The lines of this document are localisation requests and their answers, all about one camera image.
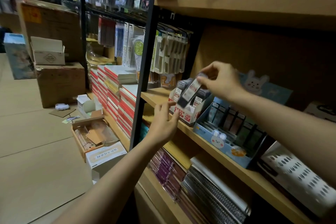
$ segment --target bunny face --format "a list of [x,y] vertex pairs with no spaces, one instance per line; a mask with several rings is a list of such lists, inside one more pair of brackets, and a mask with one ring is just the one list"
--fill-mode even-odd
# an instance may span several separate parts
[[218,149],[224,147],[224,140],[219,137],[219,132],[214,131],[214,135],[211,137],[211,143]]
[[262,93],[261,87],[265,82],[268,82],[269,77],[267,75],[263,75],[260,79],[254,77],[254,71],[250,70],[247,73],[247,79],[244,83],[244,88],[253,94],[260,95]]

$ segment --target forearm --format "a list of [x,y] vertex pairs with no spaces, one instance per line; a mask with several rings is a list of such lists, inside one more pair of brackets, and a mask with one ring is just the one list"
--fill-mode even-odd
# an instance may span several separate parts
[[314,172],[336,187],[336,125],[271,100],[240,92],[230,101]]
[[108,171],[54,224],[115,223],[146,165],[159,150],[156,140],[146,137]]

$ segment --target person's right hand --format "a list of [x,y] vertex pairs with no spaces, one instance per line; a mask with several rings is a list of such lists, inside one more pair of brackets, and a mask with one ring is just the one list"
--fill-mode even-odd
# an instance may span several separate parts
[[231,64],[214,61],[200,72],[205,73],[208,78],[199,76],[197,81],[216,97],[231,102],[236,94],[245,92],[239,82],[238,72]]

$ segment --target green lemon slice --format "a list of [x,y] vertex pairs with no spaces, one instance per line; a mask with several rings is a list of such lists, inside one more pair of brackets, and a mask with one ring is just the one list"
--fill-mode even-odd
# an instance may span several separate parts
[[138,56],[142,56],[142,50],[144,48],[144,43],[141,41],[138,41],[134,45],[134,53]]

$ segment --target person's left hand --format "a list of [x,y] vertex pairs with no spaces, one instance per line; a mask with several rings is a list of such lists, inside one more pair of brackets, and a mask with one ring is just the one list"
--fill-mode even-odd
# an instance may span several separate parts
[[147,137],[161,146],[168,143],[176,132],[180,112],[175,112],[169,120],[169,108],[175,104],[171,101],[155,106],[154,120],[150,125]]

